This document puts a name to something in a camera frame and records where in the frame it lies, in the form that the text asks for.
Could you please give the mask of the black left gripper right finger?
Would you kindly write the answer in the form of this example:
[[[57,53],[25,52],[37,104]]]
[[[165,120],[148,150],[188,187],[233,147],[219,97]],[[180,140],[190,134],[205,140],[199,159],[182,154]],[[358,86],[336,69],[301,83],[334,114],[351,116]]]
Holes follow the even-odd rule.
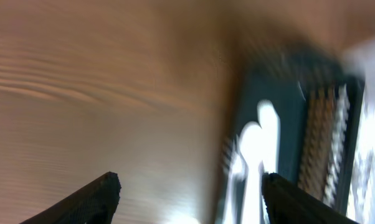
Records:
[[[263,174],[262,195],[270,224],[357,224],[277,173]]]

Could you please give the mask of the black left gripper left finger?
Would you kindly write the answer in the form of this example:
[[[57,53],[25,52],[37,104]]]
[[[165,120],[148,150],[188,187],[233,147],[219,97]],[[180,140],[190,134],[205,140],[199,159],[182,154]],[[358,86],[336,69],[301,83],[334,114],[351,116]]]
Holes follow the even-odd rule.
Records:
[[[120,190],[118,174],[107,172],[22,224],[110,224]]]

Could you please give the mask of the white plastic spoon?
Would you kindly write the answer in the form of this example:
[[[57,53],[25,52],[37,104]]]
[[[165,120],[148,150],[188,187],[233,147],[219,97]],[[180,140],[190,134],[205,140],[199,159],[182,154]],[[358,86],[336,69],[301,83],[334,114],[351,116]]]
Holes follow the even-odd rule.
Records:
[[[261,146],[262,128],[256,122],[247,123],[241,134],[239,149],[246,168],[246,185],[244,192],[244,201],[242,204],[242,224],[261,223],[260,216],[260,156],[257,150]]]

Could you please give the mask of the black perforated plastic basket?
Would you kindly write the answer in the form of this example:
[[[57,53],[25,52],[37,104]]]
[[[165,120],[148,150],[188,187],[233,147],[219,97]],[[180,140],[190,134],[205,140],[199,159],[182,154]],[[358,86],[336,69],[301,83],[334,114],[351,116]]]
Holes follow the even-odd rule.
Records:
[[[258,103],[272,102],[280,118],[278,171],[267,172],[260,156],[261,223],[270,223],[262,195],[264,173],[291,184],[346,216],[365,82],[340,62],[309,45],[267,50],[244,74],[228,139],[249,122],[259,124]],[[217,202],[222,223],[225,174]]]

